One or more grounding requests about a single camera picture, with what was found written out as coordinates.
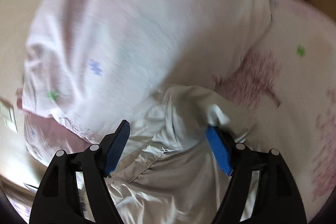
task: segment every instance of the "wall outlet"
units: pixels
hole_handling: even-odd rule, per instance
[[[17,133],[13,106],[8,102],[0,99],[0,112],[3,116],[5,125]]]

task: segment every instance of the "green spot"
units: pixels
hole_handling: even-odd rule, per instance
[[[306,55],[306,49],[302,46],[297,47],[297,55],[304,57]]]
[[[48,98],[50,100],[53,100],[55,102],[58,99],[58,97],[59,97],[59,94],[56,91],[51,90],[48,92]]]

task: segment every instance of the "white pillow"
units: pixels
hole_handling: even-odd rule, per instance
[[[159,84],[214,89],[269,23],[268,0],[44,0],[23,108],[99,142]]]

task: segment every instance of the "silver screw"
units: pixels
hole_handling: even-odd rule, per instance
[[[236,148],[237,148],[238,150],[244,150],[244,149],[245,149],[245,145],[244,145],[243,143],[237,143],[237,144],[236,144]]]
[[[57,157],[61,157],[61,156],[63,156],[64,155],[64,150],[58,150],[57,152],[56,152],[56,156]]]
[[[99,149],[99,145],[98,144],[93,144],[90,146],[90,150],[91,151],[97,151]]]
[[[279,150],[277,150],[277,149],[275,149],[275,148],[273,148],[273,149],[271,150],[271,153],[272,153],[274,156],[278,156],[278,155],[280,154]]]

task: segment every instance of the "blue textured pad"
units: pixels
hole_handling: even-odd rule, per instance
[[[121,154],[123,153],[125,145],[128,141],[129,134],[130,134],[130,125],[128,122],[126,122],[121,128],[118,136],[115,138],[111,148],[108,151],[106,166],[104,170],[107,175],[116,169]]]
[[[206,136],[211,146],[212,152],[217,160],[219,168],[229,176],[232,172],[230,156],[215,128],[209,127],[206,131]]]

